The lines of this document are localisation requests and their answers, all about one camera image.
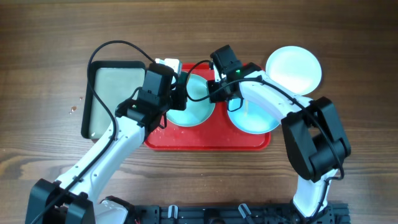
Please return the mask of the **light blue plate front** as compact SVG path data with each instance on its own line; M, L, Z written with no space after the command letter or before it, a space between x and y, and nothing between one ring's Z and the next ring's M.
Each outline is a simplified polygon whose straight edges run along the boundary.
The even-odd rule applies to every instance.
M187 92L193 99L203 98L208 95L207 80L199 75L191 74L187 83ZM181 127L193 127L205 122L214 111L215 104L209 99L203 101L187 100L184 111L169 110L167 119L173 124Z

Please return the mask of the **light blue plate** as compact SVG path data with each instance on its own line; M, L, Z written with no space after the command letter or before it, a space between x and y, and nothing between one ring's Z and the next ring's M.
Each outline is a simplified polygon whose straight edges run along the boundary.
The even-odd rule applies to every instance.
M265 134L280 124L257 104L240 98L227 102L227 113L238 129L249 134Z
M199 75L191 74L187 83L187 92L193 99L203 98L208 95L207 80ZM203 101L187 100L184 111L169 110L167 119L173 124L181 127L193 127L205 122L214 111L215 104L209 99Z

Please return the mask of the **white plate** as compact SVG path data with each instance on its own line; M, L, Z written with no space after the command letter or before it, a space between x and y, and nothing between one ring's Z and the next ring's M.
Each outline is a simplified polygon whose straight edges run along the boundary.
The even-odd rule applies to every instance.
M266 73L299 95L313 92L322 80L322 67L316 56L298 46L281 47L271 53L266 62Z

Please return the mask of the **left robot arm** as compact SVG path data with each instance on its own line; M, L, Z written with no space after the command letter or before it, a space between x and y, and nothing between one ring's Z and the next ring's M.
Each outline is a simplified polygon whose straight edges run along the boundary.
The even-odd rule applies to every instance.
M157 59L143 86L116 108L108 130L55 182L40 179L29 195L26 223L133 223L135 208L117 197L98 197L123 161L157 128L165 128L169 109L184 109L187 76L177 59Z

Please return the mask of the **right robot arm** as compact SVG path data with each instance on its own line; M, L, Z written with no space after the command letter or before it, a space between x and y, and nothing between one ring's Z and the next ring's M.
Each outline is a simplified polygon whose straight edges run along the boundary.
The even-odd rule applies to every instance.
M334 104L325 97L313 100L297 95L273 80L254 63L242 64L229 45L216 50L211 61L219 75L212 101L234 96L268 112L282 126L287 157L298 173L293 204L307 223L327 206L331 180L345 176L343 161L351 154Z

